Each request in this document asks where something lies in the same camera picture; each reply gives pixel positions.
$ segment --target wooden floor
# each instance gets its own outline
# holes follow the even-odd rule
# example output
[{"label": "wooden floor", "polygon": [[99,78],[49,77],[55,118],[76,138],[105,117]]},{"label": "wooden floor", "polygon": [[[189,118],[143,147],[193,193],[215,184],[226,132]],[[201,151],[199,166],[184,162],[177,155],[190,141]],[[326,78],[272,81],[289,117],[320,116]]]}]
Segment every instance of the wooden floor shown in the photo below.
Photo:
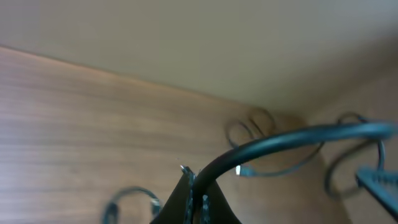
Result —
[{"label": "wooden floor", "polygon": [[[0,49],[0,223],[99,223],[105,203],[139,185],[165,202],[181,176],[229,149],[223,125],[249,107]],[[282,129],[301,126],[279,116]],[[304,149],[253,161],[278,169]],[[347,223],[322,192],[317,160],[287,177],[218,179],[243,223]],[[149,200],[121,202],[148,223]]]}]

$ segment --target beige wall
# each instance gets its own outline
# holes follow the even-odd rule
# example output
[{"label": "beige wall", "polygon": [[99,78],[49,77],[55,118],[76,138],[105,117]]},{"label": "beige wall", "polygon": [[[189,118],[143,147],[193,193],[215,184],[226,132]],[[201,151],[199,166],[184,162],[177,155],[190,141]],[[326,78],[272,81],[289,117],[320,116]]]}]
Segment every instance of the beige wall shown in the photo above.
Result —
[{"label": "beige wall", "polygon": [[[352,91],[334,103],[313,114],[312,123],[333,122],[344,111],[356,111],[372,119],[398,121],[398,68],[393,69],[384,77]],[[331,161],[339,152],[346,149],[353,142],[340,142],[326,146],[323,151],[325,160]],[[386,169],[397,170],[398,138],[386,141]],[[375,166],[376,149],[365,152],[359,158],[348,162],[336,173],[336,184],[345,188],[354,184],[354,172],[362,165]],[[353,223],[395,223],[395,221],[381,208],[381,206],[367,193],[345,201],[346,209]]]},{"label": "beige wall", "polygon": [[0,44],[307,114],[389,66],[396,0],[2,0]]}]

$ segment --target wall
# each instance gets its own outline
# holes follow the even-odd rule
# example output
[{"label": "wall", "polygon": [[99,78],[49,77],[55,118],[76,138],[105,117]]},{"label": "wall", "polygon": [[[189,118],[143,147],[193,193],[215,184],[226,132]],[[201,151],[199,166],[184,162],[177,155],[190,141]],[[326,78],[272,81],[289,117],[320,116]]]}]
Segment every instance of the wall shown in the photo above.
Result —
[{"label": "wall", "polygon": [[[344,111],[356,111],[368,118],[398,121],[398,68],[391,69],[385,74],[378,74],[378,80],[367,83],[344,97],[331,103],[326,108],[312,115],[312,123],[333,122]],[[342,142],[330,144],[323,151],[323,156],[328,162],[345,146],[353,144]],[[386,141],[386,169],[397,170],[396,158],[398,152],[398,139]],[[375,166],[377,159],[376,150],[365,152],[359,158],[348,162],[336,173],[336,185],[343,189],[354,184],[354,172],[358,166]],[[395,223],[395,221],[375,202],[366,192],[345,201],[346,209],[353,223]]]},{"label": "wall", "polygon": [[2,0],[0,45],[288,113],[397,54],[396,0]]}]

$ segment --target wooden surface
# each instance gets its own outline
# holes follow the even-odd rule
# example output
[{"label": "wooden surface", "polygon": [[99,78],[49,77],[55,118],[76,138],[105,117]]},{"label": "wooden surface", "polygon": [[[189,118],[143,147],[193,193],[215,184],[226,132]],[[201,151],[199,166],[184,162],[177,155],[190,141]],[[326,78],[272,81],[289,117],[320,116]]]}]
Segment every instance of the wooden surface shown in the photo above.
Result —
[{"label": "wooden surface", "polygon": [[[165,202],[181,176],[229,149],[223,125],[249,107],[0,49],[0,223],[99,223],[122,187]],[[279,118],[282,129],[302,125]],[[253,161],[285,167],[305,150]],[[344,223],[322,192],[317,160],[294,175],[218,179],[243,223]],[[148,223],[145,196],[121,202],[121,223]]]}]

